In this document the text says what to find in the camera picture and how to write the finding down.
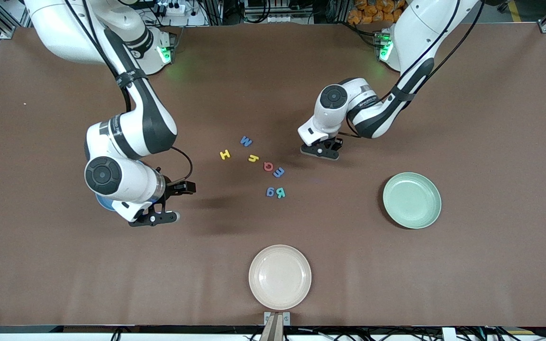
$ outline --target table surface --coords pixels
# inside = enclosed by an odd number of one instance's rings
[[[319,91],[352,76],[380,94],[398,78],[343,26],[186,29],[150,79],[197,193],[169,200],[179,223],[130,228],[82,177],[85,130],[124,108],[112,76],[18,29],[0,45],[0,324],[261,323],[249,265],[289,244],[313,274],[293,324],[546,325],[546,35],[477,25],[387,134],[347,138],[338,162],[302,155]],[[188,170],[174,151],[145,160]],[[381,207],[406,171],[442,194],[427,229]]]

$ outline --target black strap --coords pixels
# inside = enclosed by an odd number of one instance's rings
[[[132,69],[130,71],[124,72],[121,75],[115,77],[115,82],[117,83],[117,86],[123,89],[128,84],[130,84],[131,82],[134,82],[135,80],[138,80],[139,78],[144,78],[146,80],[149,79],[145,71],[142,71],[141,69]]]
[[[403,92],[399,89],[399,87],[397,86],[393,86],[393,89],[391,89],[391,93],[393,95],[395,95],[395,97],[397,97],[397,99],[399,99],[400,101],[408,101],[410,102],[411,100],[414,99],[414,97],[416,97],[416,94],[415,93],[406,93],[406,92]]]

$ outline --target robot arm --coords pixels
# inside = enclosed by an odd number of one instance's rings
[[[387,61],[399,64],[400,80],[380,101],[363,78],[349,78],[327,86],[320,93],[313,116],[299,127],[305,145],[302,153],[338,159],[342,140],[336,134],[345,115],[366,138],[384,134],[397,114],[416,95],[434,67],[434,56],[448,36],[478,0],[414,0],[390,32]]]
[[[165,207],[169,196],[195,192],[193,183],[171,183],[158,169],[138,161],[147,155],[171,149],[176,140],[176,124],[124,41],[91,15],[89,3],[85,8],[75,3],[72,5],[75,14],[84,27],[89,27],[88,21],[91,20],[95,39],[119,74],[117,84],[127,89],[136,104],[134,110],[96,123],[87,130],[84,145],[88,159],[84,170],[85,183],[98,196],[111,199],[113,209],[128,222],[136,222],[138,218],[143,220],[143,210],[148,207],[150,216],[146,216],[146,219],[149,220],[154,216],[153,203],[162,203]],[[37,34],[52,52],[74,61],[78,61],[77,56],[82,56],[85,63],[103,63],[96,48],[89,45],[82,26],[74,20],[64,0],[52,0],[49,6],[43,6],[43,0],[26,0],[26,4],[32,12]],[[47,24],[49,22],[59,24],[50,26]],[[51,30],[58,30],[63,36],[50,41]],[[79,52],[69,50],[68,45]],[[175,221],[177,216],[165,218]]]

